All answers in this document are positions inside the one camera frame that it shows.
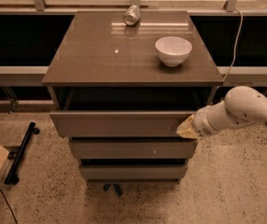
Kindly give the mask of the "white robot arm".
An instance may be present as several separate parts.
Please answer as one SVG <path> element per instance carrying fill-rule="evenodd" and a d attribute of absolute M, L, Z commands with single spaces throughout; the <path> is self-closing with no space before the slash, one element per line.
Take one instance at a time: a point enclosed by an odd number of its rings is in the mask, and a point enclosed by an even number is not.
<path fill-rule="evenodd" d="M 237 86 L 230 89 L 223 101 L 207 105 L 189 116 L 176 133 L 189 139 L 216 135 L 224 129 L 240 129 L 252 125 L 267 127 L 267 98 L 260 92 Z"/>

